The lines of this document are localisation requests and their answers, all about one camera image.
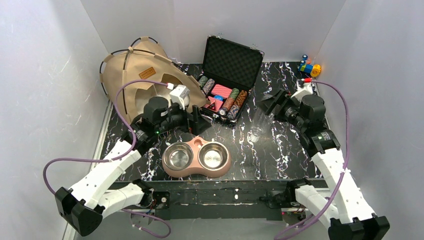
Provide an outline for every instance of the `black tabletop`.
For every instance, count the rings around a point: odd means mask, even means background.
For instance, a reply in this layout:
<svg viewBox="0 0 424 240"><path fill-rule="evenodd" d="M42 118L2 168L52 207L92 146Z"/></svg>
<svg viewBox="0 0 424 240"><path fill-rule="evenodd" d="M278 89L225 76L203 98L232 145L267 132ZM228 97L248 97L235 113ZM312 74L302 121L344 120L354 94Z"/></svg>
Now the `black tabletop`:
<svg viewBox="0 0 424 240"><path fill-rule="evenodd" d="M202 73L201 64L181 65L185 72L195 78ZM296 80L307 78L298 72L297 62L264 62L257 76L252 94L242 110L235 126L212 122L212 127L200 137L206 141L220 142L231 155L231 168L220 178L207 178L193 174L184 178L173 178L164 172L162 153L169 144L188 142L195 136L181 130L172 130L158 136L159 141L142 158L130 166L119 181L143 179L146 181L174 180L278 180L298 178L321 178L318 168L300 145L295 128L286 122L275 122L267 137L253 143L248 140L251 123L256 110L256 99L263 94L273 94L279 89L295 92ZM115 111L110 117L102 157L113 148L125 126Z"/></svg>

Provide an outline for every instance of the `clear glass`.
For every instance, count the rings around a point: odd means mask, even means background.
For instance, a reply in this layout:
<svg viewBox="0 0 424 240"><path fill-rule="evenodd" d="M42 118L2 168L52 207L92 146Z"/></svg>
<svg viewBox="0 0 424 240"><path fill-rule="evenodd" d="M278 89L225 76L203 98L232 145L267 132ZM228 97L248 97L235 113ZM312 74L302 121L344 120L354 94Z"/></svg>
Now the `clear glass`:
<svg viewBox="0 0 424 240"><path fill-rule="evenodd" d="M273 120L274 114L265 115L265 112L258 107L252 120L250 141L256 143L263 138L271 128Z"/></svg>

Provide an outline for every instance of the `small toy figure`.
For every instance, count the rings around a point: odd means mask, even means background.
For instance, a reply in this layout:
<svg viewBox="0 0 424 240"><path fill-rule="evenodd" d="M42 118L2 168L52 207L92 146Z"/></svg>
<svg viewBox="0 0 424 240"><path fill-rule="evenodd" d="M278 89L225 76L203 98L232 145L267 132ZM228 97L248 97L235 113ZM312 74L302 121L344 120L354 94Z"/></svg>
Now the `small toy figure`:
<svg viewBox="0 0 424 240"><path fill-rule="evenodd" d="M321 66L318 64L311 65L311 61L307 62L308 55L303 55L300 61L299 71L310 74L311 77L316 77L321 73Z"/></svg>

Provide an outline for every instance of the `brown label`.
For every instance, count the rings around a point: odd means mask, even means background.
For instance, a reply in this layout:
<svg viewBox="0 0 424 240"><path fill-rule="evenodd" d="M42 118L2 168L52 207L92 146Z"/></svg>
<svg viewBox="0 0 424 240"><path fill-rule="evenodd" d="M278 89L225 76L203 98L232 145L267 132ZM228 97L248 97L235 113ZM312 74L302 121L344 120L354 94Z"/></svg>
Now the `brown label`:
<svg viewBox="0 0 424 240"><path fill-rule="evenodd" d="M155 69L153 67L150 67L147 70L140 72L138 75L140 76L141 79L148 79L155 74L156 74Z"/></svg>

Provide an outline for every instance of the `white wall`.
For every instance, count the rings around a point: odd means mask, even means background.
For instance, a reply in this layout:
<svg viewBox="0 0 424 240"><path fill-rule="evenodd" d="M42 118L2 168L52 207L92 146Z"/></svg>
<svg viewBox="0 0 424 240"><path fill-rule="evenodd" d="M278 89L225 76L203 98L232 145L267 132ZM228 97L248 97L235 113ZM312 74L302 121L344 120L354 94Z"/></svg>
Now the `white wall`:
<svg viewBox="0 0 424 240"><path fill-rule="evenodd" d="M208 35L265 52L264 61L314 57L345 0L81 0L106 49L140 36L159 41L171 58L202 63Z"/></svg>
<svg viewBox="0 0 424 240"><path fill-rule="evenodd" d="M146 231L133 227L129 214L117 212L101 222L90 235L82 237L77 234L73 240L158 240ZM147 226L148 220L132 216L132 221ZM267 221L265 218L233 219L171 219L172 233L165 239L170 240L272 240L286 224L297 223L296 217L285 217L287 221ZM147 227L150 231L165 234L167 227L153 221ZM327 230L318 222L290 240L329 240Z"/></svg>
<svg viewBox="0 0 424 240"><path fill-rule="evenodd" d="M319 80L347 98L349 166L377 215L388 217L387 240L424 236L423 11L422 0L347 0L315 61ZM342 142L341 101L319 90Z"/></svg>
<svg viewBox="0 0 424 240"><path fill-rule="evenodd" d="M107 51L80 1L0 2L0 232L61 239L66 222L43 182L53 158L92 158L107 98L98 67ZM89 165L57 163L54 189Z"/></svg>

